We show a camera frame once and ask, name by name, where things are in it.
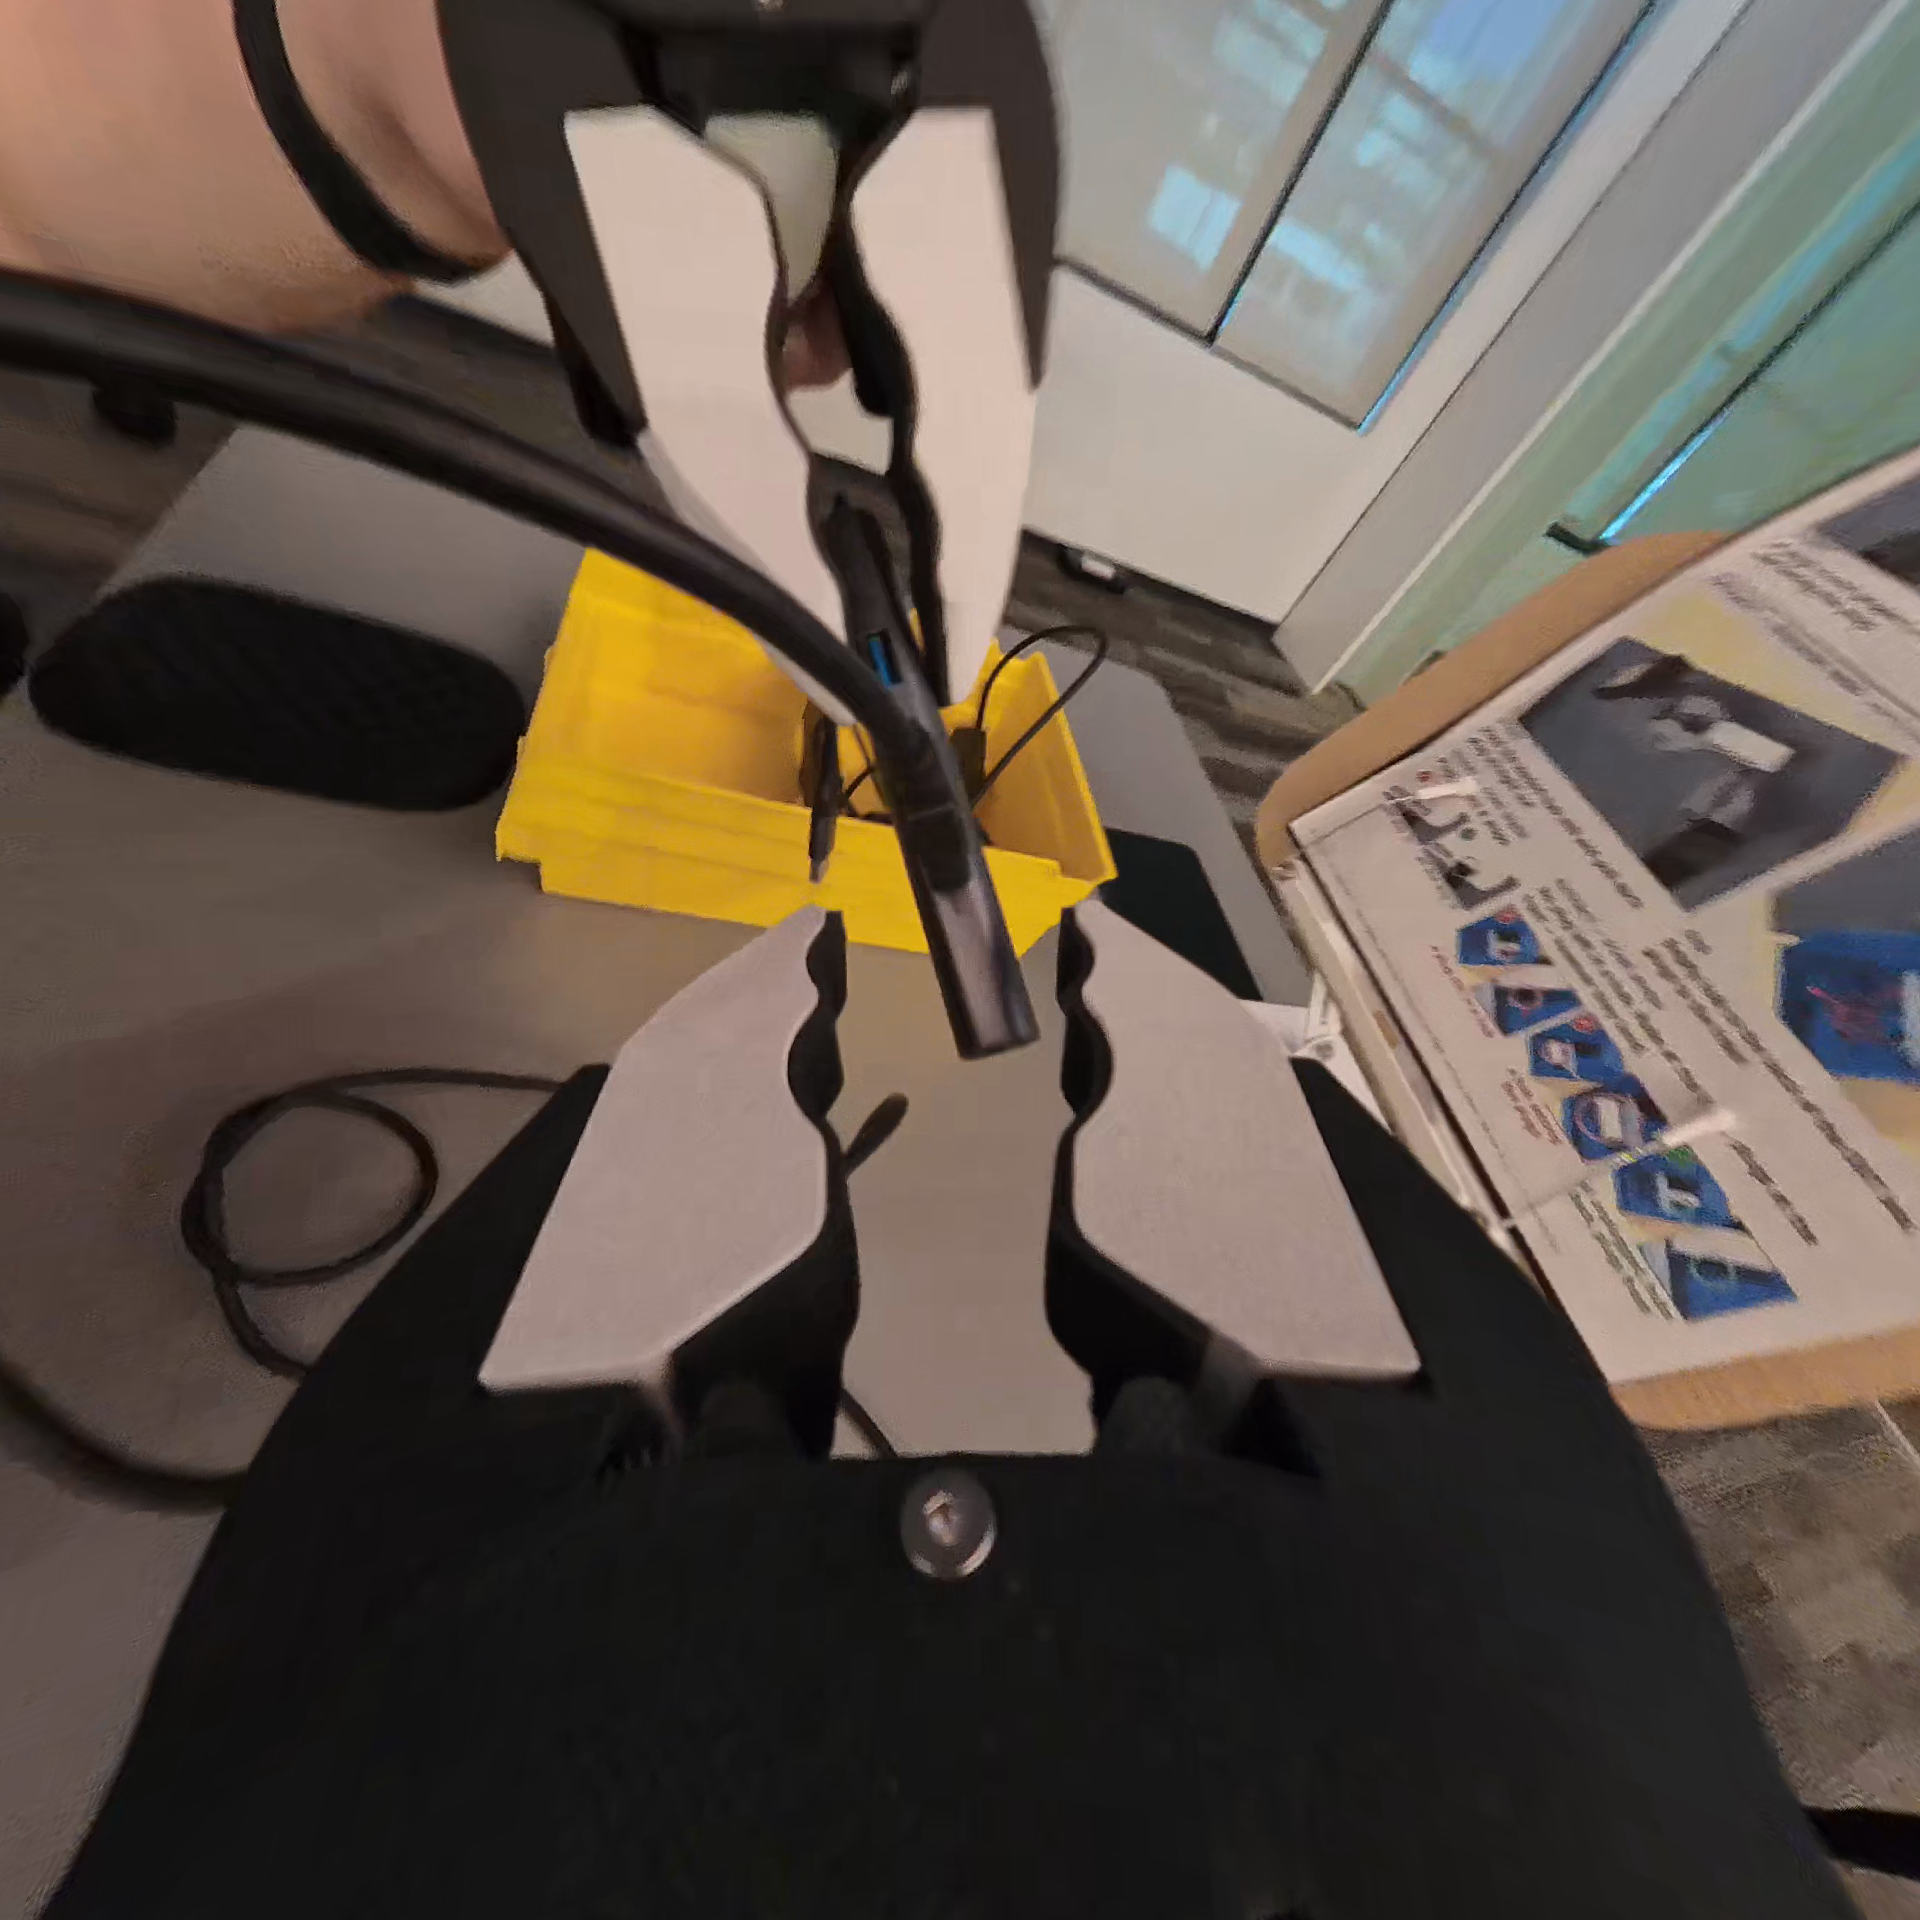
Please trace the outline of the grey metal usb hub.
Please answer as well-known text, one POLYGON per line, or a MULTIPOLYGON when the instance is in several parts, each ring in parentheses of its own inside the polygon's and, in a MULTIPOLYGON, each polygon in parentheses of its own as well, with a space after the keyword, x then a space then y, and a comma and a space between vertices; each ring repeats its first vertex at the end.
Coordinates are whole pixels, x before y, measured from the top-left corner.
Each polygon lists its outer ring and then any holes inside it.
POLYGON ((821 544, 843 590, 849 649, 888 712, 888 732, 867 732, 871 781, 900 847, 955 1048, 979 1060, 1029 1046, 1038 1034, 1033 999, 882 529, 835 497, 821 544))

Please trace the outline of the printed instruction sheet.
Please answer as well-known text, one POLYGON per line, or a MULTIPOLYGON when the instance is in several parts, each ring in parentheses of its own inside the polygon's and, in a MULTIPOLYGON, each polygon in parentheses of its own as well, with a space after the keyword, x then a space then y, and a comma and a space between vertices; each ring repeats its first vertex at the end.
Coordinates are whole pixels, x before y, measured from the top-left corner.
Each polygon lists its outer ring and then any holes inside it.
POLYGON ((1516 1230, 1613 1384, 1917 1329, 1915 507, 1722 536, 1293 827, 1497 1212, 1736 1115, 1516 1230))

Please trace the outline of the wooden sheet board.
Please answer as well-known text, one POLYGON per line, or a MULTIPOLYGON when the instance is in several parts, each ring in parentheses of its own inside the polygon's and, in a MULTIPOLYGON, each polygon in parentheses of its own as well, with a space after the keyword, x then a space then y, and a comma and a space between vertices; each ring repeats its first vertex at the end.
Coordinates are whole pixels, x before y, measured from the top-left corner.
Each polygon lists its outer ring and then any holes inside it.
MULTIPOLYGON (((1518 1259, 1526 1259, 1520 1238, 1495 1226, 1495 1198, 1467 1141, 1430 1072, 1416 1060, 1404 1024, 1388 1012, 1376 975, 1360 961, 1325 886, 1309 874, 1293 827, 1307 811, 1424 746, 1720 542, 1704 531, 1649 534, 1572 564, 1315 744, 1285 768, 1258 807, 1260 868, 1274 884, 1309 967, 1331 991, 1349 1048, 1380 1101, 1388 1131, 1518 1259)), ((1915 1404, 1917 1331, 1906 1325, 1692 1366, 1613 1384, 1613 1396, 1631 1419, 1655 1429, 1738 1427, 1842 1406, 1915 1404)))

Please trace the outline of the white stand base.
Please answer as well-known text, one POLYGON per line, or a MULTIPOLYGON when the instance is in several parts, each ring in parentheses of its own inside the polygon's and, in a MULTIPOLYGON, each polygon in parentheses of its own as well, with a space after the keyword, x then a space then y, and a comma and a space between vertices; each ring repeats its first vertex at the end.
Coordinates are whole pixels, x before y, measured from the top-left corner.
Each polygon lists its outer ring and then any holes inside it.
POLYGON ((1378 1121, 1384 1119, 1374 1088, 1345 1038, 1335 1007, 1266 999, 1244 999, 1242 1007, 1291 1060, 1325 1068, 1370 1115, 1378 1121))

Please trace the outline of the dark desk mat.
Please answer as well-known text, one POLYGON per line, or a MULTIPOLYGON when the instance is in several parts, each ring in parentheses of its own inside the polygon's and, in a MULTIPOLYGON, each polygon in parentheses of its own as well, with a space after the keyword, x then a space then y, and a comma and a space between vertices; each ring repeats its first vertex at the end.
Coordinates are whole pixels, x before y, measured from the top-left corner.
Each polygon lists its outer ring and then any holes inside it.
POLYGON ((1230 995, 1262 999, 1234 926, 1193 847, 1110 827, 1108 849, 1114 874, 1098 888, 1102 904, 1230 995))

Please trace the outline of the large glass window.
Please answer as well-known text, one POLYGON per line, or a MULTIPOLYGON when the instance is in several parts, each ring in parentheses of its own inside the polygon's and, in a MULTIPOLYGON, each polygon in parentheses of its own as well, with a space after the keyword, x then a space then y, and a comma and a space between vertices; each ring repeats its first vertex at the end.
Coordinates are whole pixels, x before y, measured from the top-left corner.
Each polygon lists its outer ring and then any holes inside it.
POLYGON ((1036 3, 1060 262, 1364 428, 1655 9, 1036 3))

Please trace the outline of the person's left forearm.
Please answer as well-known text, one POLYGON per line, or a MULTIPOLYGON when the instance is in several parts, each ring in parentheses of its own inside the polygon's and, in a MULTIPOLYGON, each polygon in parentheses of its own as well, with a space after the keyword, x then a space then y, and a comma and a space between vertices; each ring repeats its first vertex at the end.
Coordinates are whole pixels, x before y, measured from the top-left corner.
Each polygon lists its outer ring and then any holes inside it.
MULTIPOLYGON (((497 226, 436 3, 276 5, 300 92, 373 197, 462 274, 497 226)), ((3 266, 254 331, 345 323, 408 288, 355 256, 272 135, 215 1, 1 5, 3 266)))

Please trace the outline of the yellow plastic bin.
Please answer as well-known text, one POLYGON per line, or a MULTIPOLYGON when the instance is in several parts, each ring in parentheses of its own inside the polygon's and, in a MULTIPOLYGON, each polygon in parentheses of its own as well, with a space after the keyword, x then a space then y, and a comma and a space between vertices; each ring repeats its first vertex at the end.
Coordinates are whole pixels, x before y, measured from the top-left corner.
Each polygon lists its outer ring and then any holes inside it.
MULTIPOLYGON (((1048 659, 1001 663, 942 718, 983 724, 977 801, 1017 953, 1114 874, 1048 659)), ((493 827, 499 858, 547 894, 770 926, 817 904, 851 943, 924 953, 924 930, 882 805, 867 781, 809 880, 803 694, 754 635, 598 552, 580 562, 545 655, 515 773, 493 827)))

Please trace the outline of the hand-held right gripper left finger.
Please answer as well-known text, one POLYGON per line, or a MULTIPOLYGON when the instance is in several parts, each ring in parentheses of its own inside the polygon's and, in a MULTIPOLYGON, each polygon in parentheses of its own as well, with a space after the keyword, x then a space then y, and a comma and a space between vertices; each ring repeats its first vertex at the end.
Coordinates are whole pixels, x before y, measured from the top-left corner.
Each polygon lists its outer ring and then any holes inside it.
POLYGON ((843 918, 805 906, 622 1042, 479 1364, 493 1394, 628 1386, 794 1265, 829 1216, 823 1119, 792 1088, 805 1022, 837 1062, 843 918))

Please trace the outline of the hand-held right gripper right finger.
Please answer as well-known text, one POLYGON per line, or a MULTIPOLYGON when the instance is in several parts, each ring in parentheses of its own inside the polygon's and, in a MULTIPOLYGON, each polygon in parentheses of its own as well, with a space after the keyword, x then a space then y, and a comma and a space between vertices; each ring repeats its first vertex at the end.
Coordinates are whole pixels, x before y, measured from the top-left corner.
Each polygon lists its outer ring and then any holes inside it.
POLYGON ((1398 1382, 1418 1354, 1293 1060, 1252 1001, 1100 902, 1062 920, 1050 1250, 1206 1362, 1398 1382))

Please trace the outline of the black mesh wrist pad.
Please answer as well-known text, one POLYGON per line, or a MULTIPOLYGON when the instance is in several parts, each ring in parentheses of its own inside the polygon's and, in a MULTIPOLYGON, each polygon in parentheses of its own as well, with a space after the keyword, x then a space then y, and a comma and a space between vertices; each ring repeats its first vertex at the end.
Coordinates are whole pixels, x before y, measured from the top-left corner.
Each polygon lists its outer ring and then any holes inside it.
POLYGON ((110 592, 35 655, 25 689, 49 730, 96 752, 383 811, 485 801, 527 722, 491 659, 205 578, 110 592))

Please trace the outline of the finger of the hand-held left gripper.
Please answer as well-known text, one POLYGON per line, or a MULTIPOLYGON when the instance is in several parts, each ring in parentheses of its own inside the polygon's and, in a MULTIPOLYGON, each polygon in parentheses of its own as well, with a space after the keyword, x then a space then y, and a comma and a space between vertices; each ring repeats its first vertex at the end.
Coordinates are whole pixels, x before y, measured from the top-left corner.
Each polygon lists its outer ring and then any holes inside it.
POLYGON ((722 112, 697 133, 655 106, 562 118, 645 426, 683 523, 845 635, 809 519, 811 448, 786 412, 782 242, 815 268, 837 137, 801 112, 722 112))
POLYGON ((892 475, 942 702, 971 692, 1017 564, 1036 414, 987 108, 920 108, 851 187, 853 262, 902 396, 892 475))

